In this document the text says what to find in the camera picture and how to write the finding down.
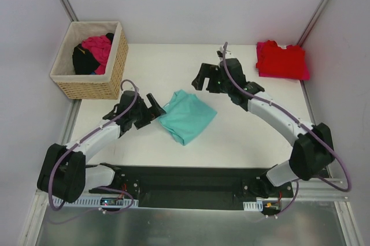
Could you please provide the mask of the wicker basket with liner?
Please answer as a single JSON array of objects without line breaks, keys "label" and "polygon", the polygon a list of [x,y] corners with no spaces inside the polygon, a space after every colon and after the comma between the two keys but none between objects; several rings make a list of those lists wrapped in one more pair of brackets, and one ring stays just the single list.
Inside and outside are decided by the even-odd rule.
[{"label": "wicker basket with liner", "polygon": [[[91,36],[113,34],[105,74],[76,74],[72,54],[77,44]],[[128,43],[118,21],[71,22],[50,72],[50,78],[69,99],[117,99],[120,93]]]}]

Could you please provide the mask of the teal t shirt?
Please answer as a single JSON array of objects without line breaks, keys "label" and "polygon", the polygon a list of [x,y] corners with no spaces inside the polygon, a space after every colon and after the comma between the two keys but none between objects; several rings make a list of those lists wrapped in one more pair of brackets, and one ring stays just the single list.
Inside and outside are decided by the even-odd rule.
[{"label": "teal t shirt", "polygon": [[159,117],[161,126],[183,146],[199,136],[212,122],[217,111],[199,100],[196,94],[184,90],[173,93]]}]

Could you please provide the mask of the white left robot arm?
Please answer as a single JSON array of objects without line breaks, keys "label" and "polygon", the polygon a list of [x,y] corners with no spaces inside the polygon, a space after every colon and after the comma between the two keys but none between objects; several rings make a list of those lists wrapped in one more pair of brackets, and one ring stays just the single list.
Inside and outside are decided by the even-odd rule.
[{"label": "white left robot arm", "polygon": [[39,173],[38,189],[65,203],[73,203],[84,191],[105,189],[117,193],[124,188],[123,172],[119,167],[106,162],[96,166],[87,163],[132,127],[143,128],[166,113],[152,94],[147,94],[147,98],[150,106],[139,94],[125,91],[119,103],[90,133],[65,145],[52,144]]}]

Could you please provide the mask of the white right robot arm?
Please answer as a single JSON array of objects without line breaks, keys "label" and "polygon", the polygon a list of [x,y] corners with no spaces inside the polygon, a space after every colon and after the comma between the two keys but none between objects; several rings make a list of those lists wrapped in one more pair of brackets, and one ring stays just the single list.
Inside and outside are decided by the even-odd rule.
[{"label": "white right robot arm", "polygon": [[224,93],[232,103],[250,112],[278,131],[292,146],[290,158],[273,166],[251,181],[248,190],[252,195],[268,198],[276,195],[281,186],[294,181],[308,181],[334,161],[330,153],[333,148],[330,128],[320,123],[299,124],[285,112],[273,105],[273,99],[264,88],[253,81],[247,81],[242,65],[236,58],[229,58],[218,65],[202,63],[192,81],[196,90],[205,87],[210,93]]}]

